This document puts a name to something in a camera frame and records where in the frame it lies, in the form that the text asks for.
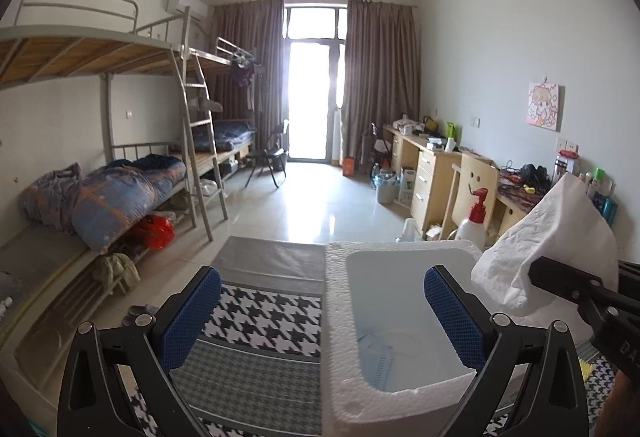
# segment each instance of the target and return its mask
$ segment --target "upper bunk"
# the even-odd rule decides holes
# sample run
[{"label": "upper bunk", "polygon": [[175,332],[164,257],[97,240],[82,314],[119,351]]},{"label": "upper bunk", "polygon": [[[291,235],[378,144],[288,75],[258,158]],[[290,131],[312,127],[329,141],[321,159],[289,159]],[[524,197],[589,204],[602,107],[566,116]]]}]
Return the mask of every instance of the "upper bunk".
[{"label": "upper bunk", "polygon": [[[187,71],[196,70],[195,56],[203,71],[227,72],[236,63],[244,66],[253,62],[252,53],[217,38],[211,45],[213,52],[191,47],[190,27],[198,27],[205,37],[208,34],[186,13],[174,14],[138,26],[139,8],[134,0],[117,0],[132,6],[132,12],[122,13],[105,8],[50,2],[47,0],[20,0],[14,25],[0,28],[0,90],[18,85],[69,78],[75,76],[110,74],[171,75],[172,65],[168,54],[176,58],[187,54]],[[97,27],[66,26],[54,24],[17,25],[25,8],[59,8],[91,11],[132,21],[129,32]],[[182,22],[182,41],[168,41],[169,24]],[[154,33],[164,40],[153,38]]]}]

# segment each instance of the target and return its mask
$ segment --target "tiled floor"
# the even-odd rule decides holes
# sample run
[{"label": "tiled floor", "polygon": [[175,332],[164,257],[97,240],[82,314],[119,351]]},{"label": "tiled floor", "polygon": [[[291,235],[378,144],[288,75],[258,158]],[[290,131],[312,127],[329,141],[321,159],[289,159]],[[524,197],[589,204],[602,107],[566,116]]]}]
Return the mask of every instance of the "tiled floor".
[{"label": "tiled floor", "polygon": [[[284,182],[284,175],[276,173],[282,183],[279,189],[268,170],[244,188],[247,177],[245,170],[226,182],[227,221],[219,201],[209,205],[214,241],[207,239],[202,219],[195,229],[183,220],[169,247],[151,252],[139,263],[142,282],[127,295],[115,292],[92,316],[99,328],[120,325],[130,305],[162,305],[214,260],[230,235],[303,243],[391,242],[410,216],[408,208],[398,204],[378,204],[367,176],[345,178],[340,168],[325,164],[287,164]],[[52,401],[58,397],[62,367],[47,385],[46,397]],[[131,389],[130,373],[123,370],[123,378]]]}]

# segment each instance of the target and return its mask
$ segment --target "door frame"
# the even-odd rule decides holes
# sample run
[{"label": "door frame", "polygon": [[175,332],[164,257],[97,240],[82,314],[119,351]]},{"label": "door frame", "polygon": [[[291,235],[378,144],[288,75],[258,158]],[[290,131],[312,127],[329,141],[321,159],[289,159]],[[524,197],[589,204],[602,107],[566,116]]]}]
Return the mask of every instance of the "door frame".
[{"label": "door frame", "polygon": [[[335,24],[334,38],[289,38],[289,21],[291,18],[291,14],[289,10],[293,8],[329,8],[331,10],[335,10]],[[286,37],[284,39],[284,59],[285,59],[285,87],[287,90],[287,97],[289,96],[289,57],[291,55],[291,44],[292,43],[319,43],[321,45],[329,46],[329,94],[328,94],[328,107],[327,107],[327,117],[326,117],[326,146],[325,146],[325,154],[326,157],[324,159],[306,159],[300,157],[289,157],[289,160],[292,162],[317,162],[317,163],[326,163],[331,164],[332,155],[334,150],[334,122],[335,122],[335,112],[338,110],[338,106],[335,102],[335,95],[337,91],[337,77],[338,77],[338,60],[340,59],[340,44],[344,44],[344,40],[340,40],[338,38],[338,10],[344,9],[344,6],[316,6],[316,5],[295,5],[295,6],[287,6],[285,7],[285,20],[286,20]]]}]

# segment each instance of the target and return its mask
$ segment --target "white foam box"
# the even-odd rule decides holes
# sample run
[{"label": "white foam box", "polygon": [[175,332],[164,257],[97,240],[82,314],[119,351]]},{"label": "white foam box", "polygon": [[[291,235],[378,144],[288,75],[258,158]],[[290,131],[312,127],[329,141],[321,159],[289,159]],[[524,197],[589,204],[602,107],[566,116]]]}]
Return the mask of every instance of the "white foam box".
[{"label": "white foam box", "polygon": [[[475,376],[458,358],[424,297],[424,273],[444,265],[467,292],[480,251],[468,240],[332,243],[326,251],[322,316],[322,434],[340,437],[435,435]],[[490,312],[497,306],[487,305]],[[386,391],[363,377],[358,335],[406,341],[394,352]],[[516,367],[507,393],[526,367]]]}]

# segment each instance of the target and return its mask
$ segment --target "cartoon girl painting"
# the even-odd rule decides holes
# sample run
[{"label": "cartoon girl painting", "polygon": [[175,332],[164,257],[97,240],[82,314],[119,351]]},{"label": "cartoon girl painting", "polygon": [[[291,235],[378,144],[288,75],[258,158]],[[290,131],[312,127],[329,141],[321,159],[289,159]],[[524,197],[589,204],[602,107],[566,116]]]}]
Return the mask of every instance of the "cartoon girl painting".
[{"label": "cartoon girl painting", "polygon": [[527,123],[556,130],[558,126],[558,85],[548,83],[529,85]]}]

